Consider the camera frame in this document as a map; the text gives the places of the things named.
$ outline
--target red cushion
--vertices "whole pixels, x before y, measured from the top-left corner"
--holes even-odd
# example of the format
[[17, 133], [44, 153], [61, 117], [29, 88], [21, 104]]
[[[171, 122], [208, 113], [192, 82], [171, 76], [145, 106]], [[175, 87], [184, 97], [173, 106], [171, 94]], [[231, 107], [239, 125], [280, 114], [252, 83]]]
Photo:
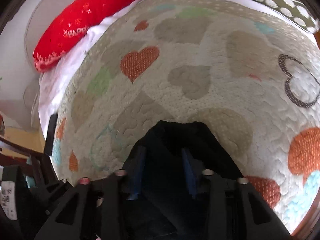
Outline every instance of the red cushion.
[[35, 67], [45, 72], [55, 66], [87, 33], [105, 17], [130, 5], [135, 0], [75, 0], [53, 20], [40, 38], [34, 52]]

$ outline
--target black object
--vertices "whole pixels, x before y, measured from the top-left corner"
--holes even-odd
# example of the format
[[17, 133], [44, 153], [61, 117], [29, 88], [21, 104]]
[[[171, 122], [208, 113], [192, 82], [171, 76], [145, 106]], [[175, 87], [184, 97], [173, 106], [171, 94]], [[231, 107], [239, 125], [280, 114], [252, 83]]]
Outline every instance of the black object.
[[53, 141], [54, 141], [54, 133], [57, 126], [58, 114], [52, 114], [49, 119], [48, 131], [47, 131], [47, 139], [46, 144], [44, 145], [44, 154], [51, 156]]
[[102, 240], [291, 239], [206, 125], [164, 121], [137, 141], [122, 170], [70, 188], [35, 240], [96, 234]]
[[65, 192], [72, 188], [70, 183], [66, 179], [53, 182], [51, 184], [41, 183], [36, 188], [31, 188], [31, 192], [39, 202], [47, 215], [51, 214], [58, 206], [60, 198]]
[[[11, 183], [13, 186], [6, 189], [3, 187], [4, 183]], [[8, 219], [0, 207], [0, 224], [5, 225], [7, 239], [33, 240], [47, 216], [29, 191], [18, 165], [5, 166], [3, 169], [2, 203], [4, 208], [13, 214], [11, 219]]]
[[33, 169], [33, 178], [35, 179], [37, 187], [58, 181], [57, 175], [54, 172], [50, 157], [48, 155], [30, 155], [30, 159]]

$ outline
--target mattress cover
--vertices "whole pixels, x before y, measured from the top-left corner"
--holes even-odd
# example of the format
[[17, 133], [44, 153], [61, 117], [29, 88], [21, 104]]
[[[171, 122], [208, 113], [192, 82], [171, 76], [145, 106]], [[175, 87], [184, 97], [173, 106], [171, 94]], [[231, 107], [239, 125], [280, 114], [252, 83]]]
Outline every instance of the mattress cover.
[[293, 232], [320, 186], [320, 51], [224, 0], [143, 0], [92, 47], [59, 109], [59, 178], [121, 168], [159, 120], [204, 122]]
[[[287, 24], [293, 26], [301, 35], [309, 38], [314, 44], [316, 39], [313, 34], [305, 32], [299, 28], [296, 24], [283, 17], [281, 14], [274, 10], [271, 10], [267, 6], [257, 3], [252, 0], [226, 0], [232, 1], [237, 4], [241, 4], [247, 8], [254, 9], [256, 11], [264, 12], [274, 17], [277, 17]], [[82, 38], [76, 46], [71, 49], [69, 53], [61, 58], [55, 68], [45, 72], [40, 78], [40, 98], [39, 98], [39, 119], [41, 129], [44, 137], [47, 136], [48, 124], [50, 116], [57, 112], [67, 85], [69, 84], [74, 73], [78, 70], [83, 62], [87, 52], [102, 36], [102, 34], [115, 22], [118, 18], [129, 12], [140, 0], [136, 0], [131, 5], [120, 10], [112, 17], [106, 17], [99, 25], [91, 27], [87, 35]]]

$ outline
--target black cloth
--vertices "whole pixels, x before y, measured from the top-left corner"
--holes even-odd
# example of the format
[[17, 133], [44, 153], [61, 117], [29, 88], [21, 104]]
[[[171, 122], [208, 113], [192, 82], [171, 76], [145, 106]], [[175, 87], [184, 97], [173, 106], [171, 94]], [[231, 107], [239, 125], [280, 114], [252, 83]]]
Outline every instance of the black cloth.
[[200, 239], [207, 218], [209, 193], [193, 199], [186, 187], [182, 148], [190, 150], [227, 179], [243, 177], [229, 154], [201, 122], [174, 123], [159, 121], [134, 145], [147, 150], [141, 194], [135, 201], [122, 203], [129, 240]]

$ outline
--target screw head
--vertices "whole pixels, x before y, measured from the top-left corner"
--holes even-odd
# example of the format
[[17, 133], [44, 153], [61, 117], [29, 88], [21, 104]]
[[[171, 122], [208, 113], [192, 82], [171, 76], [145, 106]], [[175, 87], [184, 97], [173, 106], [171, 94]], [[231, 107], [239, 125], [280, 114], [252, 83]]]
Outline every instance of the screw head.
[[117, 170], [117, 171], [115, 171], [115, 175], [122, 177], [122, 176], [127, 175], [127, 171], [126, 170]]
[[103, 197], [97, 200], [97, 207], [101, 206], [102, 202], [103, 202]]
[[247, 178], [239, 178], [239, 179], [237, 179], [237, 182], [239, 184], [248, 184], [249, 180]]
[[212, 176], [214, 174], [213, 170], [203, 170], [202, 175], [204, 176]]

